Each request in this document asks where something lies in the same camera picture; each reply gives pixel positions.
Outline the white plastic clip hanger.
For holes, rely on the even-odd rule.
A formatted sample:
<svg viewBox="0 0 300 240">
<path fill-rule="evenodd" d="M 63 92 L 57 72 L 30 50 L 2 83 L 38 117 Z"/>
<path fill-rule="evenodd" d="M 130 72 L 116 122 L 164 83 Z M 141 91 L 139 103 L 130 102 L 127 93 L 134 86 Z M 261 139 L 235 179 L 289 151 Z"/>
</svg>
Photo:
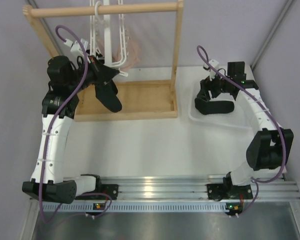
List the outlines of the white plastic clip hanger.
<svg viewBox="0 0 300 240">
<path fill-rule="evenodd" d="M 90 16 L 90 38 L 89 49 L 90 54 L 94 55 L 98 60 L 104 59 L 107 67 L 119 70 L 119 75 L 127 77 L 128 73 L 121 70 L 121 67 L 127 62 L 128 51 L 127 45 L 129 38 L 126 34 L 125 15 L 118 15 L 119 30 L 119 59 L 113 59 L 112 53 L 112 35 L 111 35 L 111 16 L 109 14 L 101 17 L 98 14 L 98 7 L 108 6 L 108 0 L 91 0 L 89 5 L 93 7 L 93 14 Z"/>
</svg>

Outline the pink sock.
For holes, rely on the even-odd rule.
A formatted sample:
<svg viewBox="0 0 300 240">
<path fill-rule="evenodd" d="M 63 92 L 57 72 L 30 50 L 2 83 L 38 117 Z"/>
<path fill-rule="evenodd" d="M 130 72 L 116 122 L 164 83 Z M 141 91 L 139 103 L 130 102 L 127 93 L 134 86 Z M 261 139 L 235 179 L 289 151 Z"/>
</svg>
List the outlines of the pink sock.
<svg viewBox="0 0 300 240">
<path fill-rule="evenodd" d="M 141 49 L 139 44 L 131 37 L 129 37 L 127 41 L 126 53 L 126 62 L 119 68 L 123 72 L 127 72 L 141 61 Z"/>
</svg>

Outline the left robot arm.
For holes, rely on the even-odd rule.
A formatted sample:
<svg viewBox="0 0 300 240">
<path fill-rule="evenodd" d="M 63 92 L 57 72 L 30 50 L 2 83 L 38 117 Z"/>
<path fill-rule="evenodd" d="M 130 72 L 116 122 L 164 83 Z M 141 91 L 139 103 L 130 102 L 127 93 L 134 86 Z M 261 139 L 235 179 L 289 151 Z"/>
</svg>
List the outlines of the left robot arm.
<svg viewBox="0 0 300 240">
<path fill-rule="evenodd" d="M 42 100 L 41 143 L 35 169 L 22 191 L 36 200 L 70 204 L 87 193 L 97 199 L 103 194 L 101 178 L 95 174 L 65 178 L 64 155 L 70 127 L 79 104 L 78 93 L 89 86 L 95 97 L 113 113 L 122 110 L 113 78 L 120 72 L 93 55 L 77 57 L 77 67 L 67 56 L 53 57 L 47 64 L 48 92 Z"/>
</svg>

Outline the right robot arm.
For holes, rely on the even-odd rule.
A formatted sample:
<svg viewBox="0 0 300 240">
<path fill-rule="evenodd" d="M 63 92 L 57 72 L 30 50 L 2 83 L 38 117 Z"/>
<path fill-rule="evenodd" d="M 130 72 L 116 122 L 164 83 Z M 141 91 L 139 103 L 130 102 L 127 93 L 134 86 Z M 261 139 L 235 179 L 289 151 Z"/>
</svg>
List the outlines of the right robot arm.
<svg viewBox="0 0 300 240">
<path fill-rule="evenodd" d="M 253 139 L 248 145 L 246 160 L 222 180 L 222 191 L 230 199 L 238 199 L 249 192 L 254 172 L 259 170 L 283 171 L 287 164 L 294 134 L 274 120 L 261 98 L 257 83 L 247 79 L 243 61 L 228 62 L 225 74 L 215 60 L 203 67 L 208 75 L 199 83 L 200 90 L 194 98 L 194 107 L 204 115 L 233 113 L 239 107 L 253 130 Z"/>
</svg>

